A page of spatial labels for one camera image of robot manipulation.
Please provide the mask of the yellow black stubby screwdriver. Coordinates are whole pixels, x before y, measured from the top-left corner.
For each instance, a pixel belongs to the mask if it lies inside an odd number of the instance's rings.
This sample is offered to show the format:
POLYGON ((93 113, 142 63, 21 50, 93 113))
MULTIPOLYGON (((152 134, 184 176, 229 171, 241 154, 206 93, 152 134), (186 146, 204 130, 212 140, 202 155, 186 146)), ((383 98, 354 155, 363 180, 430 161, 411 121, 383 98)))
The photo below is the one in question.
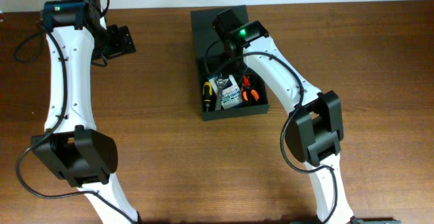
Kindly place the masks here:
POLYGON ((206 81, 202 87, 202 99, 203 99, 203 105, 206 112, 210 110, 211 103, 212 103, 212 96, 213 96, 212 85, 209 81, 206 81))

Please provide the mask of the orange black long nose pliers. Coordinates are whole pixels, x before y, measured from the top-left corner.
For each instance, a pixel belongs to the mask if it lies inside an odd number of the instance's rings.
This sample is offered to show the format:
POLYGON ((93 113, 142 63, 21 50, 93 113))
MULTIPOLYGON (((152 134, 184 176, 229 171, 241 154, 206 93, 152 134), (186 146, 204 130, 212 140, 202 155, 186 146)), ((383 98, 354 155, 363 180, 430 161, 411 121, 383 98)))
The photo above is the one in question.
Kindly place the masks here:
POLYGON ((253 86, 242 86, 241 98, 245 105, 257 105, 260 102, 260 95, 253 86))

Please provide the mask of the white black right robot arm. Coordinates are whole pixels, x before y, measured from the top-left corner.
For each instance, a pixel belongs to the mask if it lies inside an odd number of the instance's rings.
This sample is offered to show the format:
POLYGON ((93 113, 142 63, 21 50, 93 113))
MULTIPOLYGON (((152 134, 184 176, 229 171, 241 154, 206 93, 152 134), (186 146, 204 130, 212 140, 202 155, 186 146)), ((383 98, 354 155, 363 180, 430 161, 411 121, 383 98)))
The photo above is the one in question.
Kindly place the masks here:
POLYGON ((287 112, 279 139, 281 153, 290 168, 309 176, 319 221, 350 223, 355 217, 340 173, 344 130, 338 95, 309 83, 259 21, 244 24, 227 9, 212 24, 230 60, 253 70, 287 112))

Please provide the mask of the red handled small cutting pliers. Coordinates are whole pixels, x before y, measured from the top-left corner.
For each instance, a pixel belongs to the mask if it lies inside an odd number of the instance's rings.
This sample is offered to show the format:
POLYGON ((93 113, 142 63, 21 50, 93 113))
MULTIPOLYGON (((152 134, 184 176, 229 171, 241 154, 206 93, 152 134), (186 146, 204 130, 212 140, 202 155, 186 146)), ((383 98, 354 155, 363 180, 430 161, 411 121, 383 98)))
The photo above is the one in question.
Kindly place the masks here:
POLYGON ((251 87, 250 79, 249 79, 249 77, 246 76, 246 75, 243 76, 242 86, 243 86, 244 88, 250 88, 250 87, 251 87))

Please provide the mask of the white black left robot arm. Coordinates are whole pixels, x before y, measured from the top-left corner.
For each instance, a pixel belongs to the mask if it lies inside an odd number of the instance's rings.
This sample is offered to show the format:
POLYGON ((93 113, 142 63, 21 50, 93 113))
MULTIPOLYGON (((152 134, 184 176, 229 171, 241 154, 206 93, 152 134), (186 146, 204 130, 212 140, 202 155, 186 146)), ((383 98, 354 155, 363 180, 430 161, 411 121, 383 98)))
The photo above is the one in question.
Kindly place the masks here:
POLYGON ((48 1, 41 30, 50 49, 50 108, 30 150, 60 180, 85 195, 104 223, 139 223, 116 175, 115 141, 96 129, 90 70, 98 60, 136 51, 126 26, 106 24, 100 0, 48 1))

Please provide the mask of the silver adjustable wrench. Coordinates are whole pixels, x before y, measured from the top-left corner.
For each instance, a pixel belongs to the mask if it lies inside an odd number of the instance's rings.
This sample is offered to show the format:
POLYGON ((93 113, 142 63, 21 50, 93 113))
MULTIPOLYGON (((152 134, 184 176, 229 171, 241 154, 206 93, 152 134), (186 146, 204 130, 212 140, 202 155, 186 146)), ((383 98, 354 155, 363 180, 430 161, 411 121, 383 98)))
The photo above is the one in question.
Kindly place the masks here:
POLYGON ((222 107, 222 105, 221 105, 222 104, 222 93, 223 93, 223 90, 224 90, 224 87, 225 87, 227 81, 228 81, 228 79, 223 79, 222 77, 219 77, 216 80, 216 85, 217 85, 217 93, 216 93, 217 96, 216 96, 216 107, 215 107, 216 111, 221 110, 221 107, 222 107))

